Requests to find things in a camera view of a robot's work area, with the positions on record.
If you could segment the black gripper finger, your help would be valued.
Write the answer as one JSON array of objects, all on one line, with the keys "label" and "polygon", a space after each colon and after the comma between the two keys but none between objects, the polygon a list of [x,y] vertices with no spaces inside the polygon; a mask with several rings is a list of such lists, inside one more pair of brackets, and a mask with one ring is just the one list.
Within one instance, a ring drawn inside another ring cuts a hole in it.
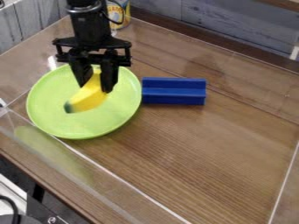
[{"label": "black gripper finger", "polygon": [[71,58],[70,67],[79,86],[83,87],[90,81],[90,78],[94,74],[94,69],[90,64],[90,61],[86,58]]},{"label": "black gripper finger", "polygon": [[110,93],[118,84],[118,64],[112,60],[104,59],[100,63],[100,70],[102,91]]}]

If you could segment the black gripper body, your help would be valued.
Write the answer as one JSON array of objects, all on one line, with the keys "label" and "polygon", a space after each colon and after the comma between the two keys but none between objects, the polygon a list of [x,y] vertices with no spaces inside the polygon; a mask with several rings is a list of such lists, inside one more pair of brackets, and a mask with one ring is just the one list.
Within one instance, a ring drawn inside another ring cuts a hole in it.
[{"label": "black gripper body", "polygon": [[131,66],[132,43],[119,38],[108,37],[98,45],[80,45],[75,37],[56,38],[52,41],[56,46],[56,60],[70,63],[71,54],[63,51],[63,47],[83,52],[83,57],[91,64],[99,65],[104,58],[110,57],[120,67]]}]

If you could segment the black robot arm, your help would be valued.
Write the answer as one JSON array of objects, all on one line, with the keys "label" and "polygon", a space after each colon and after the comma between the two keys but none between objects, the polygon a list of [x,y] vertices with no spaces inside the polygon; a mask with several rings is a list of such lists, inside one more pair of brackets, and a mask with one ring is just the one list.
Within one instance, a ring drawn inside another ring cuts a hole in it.
[{"label": "black robot arm", "polygon": [[70,64],[79,86],[83,87],[100,66],[100,88],[110,93],[118,84],[120,67],[131,66],[130,41],[115,38],[111,23],[122,23],[108,17],[107,0],[67,0],[74,36],[56,38],[56,60]]}]

